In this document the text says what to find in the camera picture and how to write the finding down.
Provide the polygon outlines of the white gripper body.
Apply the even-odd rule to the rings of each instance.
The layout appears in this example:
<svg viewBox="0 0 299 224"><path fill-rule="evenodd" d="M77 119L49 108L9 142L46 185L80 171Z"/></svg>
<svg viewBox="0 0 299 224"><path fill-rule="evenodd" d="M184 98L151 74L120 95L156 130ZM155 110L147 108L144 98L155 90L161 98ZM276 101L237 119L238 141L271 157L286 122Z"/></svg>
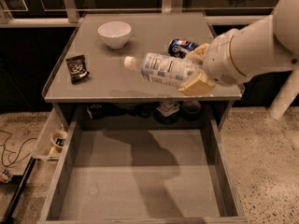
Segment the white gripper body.
<svg viewBox="0 0 299 224"><path fill-rule="evenodd" d="M239 30L218 35L209 44L203 61L206 74L217 84L230 87L249 82L252 76L247 76L235 65L232 55L232 40L239 34Z"/></svg>

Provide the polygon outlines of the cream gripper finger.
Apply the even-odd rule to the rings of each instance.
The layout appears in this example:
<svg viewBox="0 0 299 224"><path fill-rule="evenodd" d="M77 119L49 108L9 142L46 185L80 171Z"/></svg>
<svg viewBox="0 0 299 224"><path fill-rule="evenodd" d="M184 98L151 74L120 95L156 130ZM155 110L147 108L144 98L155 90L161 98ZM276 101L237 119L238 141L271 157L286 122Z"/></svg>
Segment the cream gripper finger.
<svg viewBox="0 0 299 224"><path fill-rule="evenodd" d="M197 47L195 50L187 53L185 58L193 62L202 63L208 47L209 47L208 43L202 44L199 47Z"/></svg>
<svg viewBox="0 0 299 224"><path fill-rule="evenodd" d="M198 96L212 92L216 82L205 71L193 73L186 81L178 86L178 91L188 96Z"/></svg>

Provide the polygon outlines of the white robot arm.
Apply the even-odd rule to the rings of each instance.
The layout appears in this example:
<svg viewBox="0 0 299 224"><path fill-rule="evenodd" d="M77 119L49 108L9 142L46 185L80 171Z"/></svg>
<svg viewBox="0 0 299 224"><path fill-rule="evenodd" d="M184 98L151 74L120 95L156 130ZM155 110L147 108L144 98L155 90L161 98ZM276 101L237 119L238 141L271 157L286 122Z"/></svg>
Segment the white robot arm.
<svg viewBox="0 0 299 224"><path fill-rule="evenodd" d="M258 75L291 71L299 61L299 0L279 0L271 15L232 29L190 52L199 70L178 86L185 95L231 87Z"/></svg>

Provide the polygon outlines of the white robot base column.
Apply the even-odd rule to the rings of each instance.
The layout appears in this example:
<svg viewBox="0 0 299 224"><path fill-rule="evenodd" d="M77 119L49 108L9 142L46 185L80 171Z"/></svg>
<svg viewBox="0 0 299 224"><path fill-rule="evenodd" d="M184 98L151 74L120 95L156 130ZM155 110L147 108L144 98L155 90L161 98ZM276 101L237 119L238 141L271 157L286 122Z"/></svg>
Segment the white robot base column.
<svg viewBox="0 0 299 224"><path fill-rule="evenodd" d="M281 119L299 94L299 69L293 70L267 109L273 119Z"/></svg>

